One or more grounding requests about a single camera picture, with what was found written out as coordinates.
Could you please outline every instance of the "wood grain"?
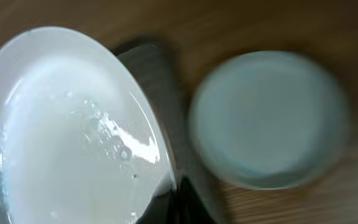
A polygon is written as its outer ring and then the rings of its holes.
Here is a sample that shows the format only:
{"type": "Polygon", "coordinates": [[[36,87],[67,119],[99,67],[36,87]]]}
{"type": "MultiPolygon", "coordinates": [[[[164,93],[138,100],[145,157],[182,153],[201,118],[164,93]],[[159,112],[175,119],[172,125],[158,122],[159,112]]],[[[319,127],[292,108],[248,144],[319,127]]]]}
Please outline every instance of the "wood grain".
{"type": "Polygon", "coordinates": [[[0,46],[38,26],[65,26],[112,47],[152,33],[178,49],[191,92],[223,60],[253,50],[294,50],[343,84],[352,141],[317,183],[255,192],[221,184],[233,223],[358,223],[358,1],[335,0],[0,0],[0,46]]]}

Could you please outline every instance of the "ceramic dish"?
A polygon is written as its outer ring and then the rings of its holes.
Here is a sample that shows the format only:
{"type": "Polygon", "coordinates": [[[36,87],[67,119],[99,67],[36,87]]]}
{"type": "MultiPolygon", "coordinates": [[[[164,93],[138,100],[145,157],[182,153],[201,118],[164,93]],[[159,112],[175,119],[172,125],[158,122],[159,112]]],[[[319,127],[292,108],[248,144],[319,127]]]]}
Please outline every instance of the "ceramic dish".
{"type": "Polygon", "coordinates": [[[0,50],[0,171],[12,223],[134,223],[175,186],[146,96],[97,41],[61,27],[0,50]]]}
{"type": "Polygon", "coordinates": [[[220,65],[197,91],[190,133],[218,177],[250,189],[296,187],[321,175],[346,146],[339,84],[300,55],[261,51],[220,65]]]}

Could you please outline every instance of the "black object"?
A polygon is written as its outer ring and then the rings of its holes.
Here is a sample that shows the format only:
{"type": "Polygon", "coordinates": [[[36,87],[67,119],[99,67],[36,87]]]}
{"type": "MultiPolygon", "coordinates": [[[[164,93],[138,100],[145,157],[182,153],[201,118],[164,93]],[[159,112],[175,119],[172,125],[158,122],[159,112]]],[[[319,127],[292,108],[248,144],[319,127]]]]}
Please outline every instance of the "black object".
{"type": "MultiPolygon", "coordinates": [[[[170,54],[167,45],[155,37],[141,36],[119,45],[111,52],[127,67],[151,99],[165,125],[174,154],[181,154],[184,158],[192,156],[191,152],[184,151],[191,147],[186,138],[181,107],[183,100],[187,99],[183,99],[183,89],[178,88],[170,60],[174,55],[170,54]]],[[[151,200],[137,224],[216,224],[190,179],[184,177],[178,182],[176,192],[170,190],[151,200]]]]}
{"type": "Polygon", "coordinates": [[[191,185],[184,178],[177,192],[154,197],[136,224],[215,224],[191,185]]]}

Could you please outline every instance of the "white bowl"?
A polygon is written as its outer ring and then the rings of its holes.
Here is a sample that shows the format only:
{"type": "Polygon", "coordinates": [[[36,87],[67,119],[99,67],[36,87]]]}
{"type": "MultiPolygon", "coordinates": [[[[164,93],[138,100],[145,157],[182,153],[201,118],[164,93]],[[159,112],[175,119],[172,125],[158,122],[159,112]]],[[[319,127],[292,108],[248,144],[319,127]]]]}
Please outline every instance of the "white bowl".
{"type": "Polygon", "coordinates": [[[167,145],[132,75],[90,37],[29,30],[0,50],[0,170],[13,223],[132,223],[167,145]]]}

